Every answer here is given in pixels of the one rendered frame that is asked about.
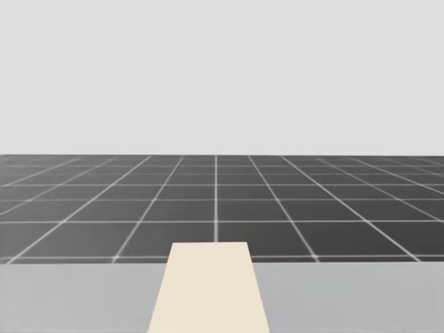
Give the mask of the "tall board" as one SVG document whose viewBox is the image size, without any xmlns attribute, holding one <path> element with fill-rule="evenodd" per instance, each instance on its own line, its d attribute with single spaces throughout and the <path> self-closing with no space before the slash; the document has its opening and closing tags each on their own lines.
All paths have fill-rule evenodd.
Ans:
<svg viewBox="0 0 444 333">
<path fill-rule="evenodd" d="M 247 243 L 174 243 L 147 333 L 270 333 Z"/>
</svg>

